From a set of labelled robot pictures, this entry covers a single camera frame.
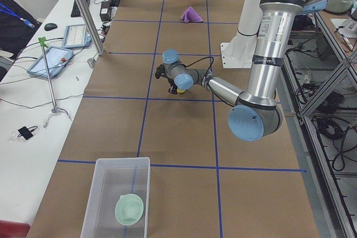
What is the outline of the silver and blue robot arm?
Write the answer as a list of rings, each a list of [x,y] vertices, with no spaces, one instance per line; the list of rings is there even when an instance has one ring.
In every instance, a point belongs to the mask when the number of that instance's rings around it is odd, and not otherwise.
[[[166,78],[173,90],[201,85],[232,107],[231,132],[241,140],[255,141],[278,130],[282,113],[274,99],[294,18],[325,8],[327,0],[245,0],[254,4],[252,64],[248,86],[242,90],[207,69],[191,69],[176,50],[166,50],[155,76]]]

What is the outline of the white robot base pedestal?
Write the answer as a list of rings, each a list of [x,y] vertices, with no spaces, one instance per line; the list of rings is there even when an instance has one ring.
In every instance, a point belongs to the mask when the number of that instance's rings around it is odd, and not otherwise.
[[[260,0],[244,0],[237,34],[230,42],[220,44],[225,69],[250,68],[262,19]]]

